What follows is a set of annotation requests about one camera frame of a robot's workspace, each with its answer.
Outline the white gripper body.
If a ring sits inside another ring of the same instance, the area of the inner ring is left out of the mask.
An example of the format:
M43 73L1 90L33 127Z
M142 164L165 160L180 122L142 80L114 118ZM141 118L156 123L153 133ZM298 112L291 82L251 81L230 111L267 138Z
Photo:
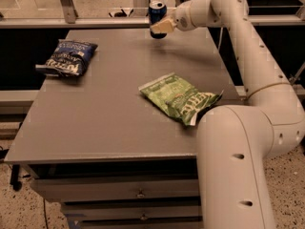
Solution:
M181 31L191 31L200 26L198 11L200 7L196 0L184 2L174 11L174 22Z

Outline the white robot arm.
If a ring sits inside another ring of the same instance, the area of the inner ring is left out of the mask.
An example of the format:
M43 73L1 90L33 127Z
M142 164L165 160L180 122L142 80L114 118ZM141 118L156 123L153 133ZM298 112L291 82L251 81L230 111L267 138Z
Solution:
M226 28L246 90L247 104L215 107L198 124L204 229L275 229L263 160L290 152L305 134L302 104L248 14L247 0L191 0L151 26Z

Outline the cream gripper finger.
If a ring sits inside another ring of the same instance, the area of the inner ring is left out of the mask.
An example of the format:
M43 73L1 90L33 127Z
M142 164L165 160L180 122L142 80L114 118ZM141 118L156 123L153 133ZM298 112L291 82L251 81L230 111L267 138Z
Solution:
M171 18L165 18L150 26L150 29L155 34L173 32L176 24Z

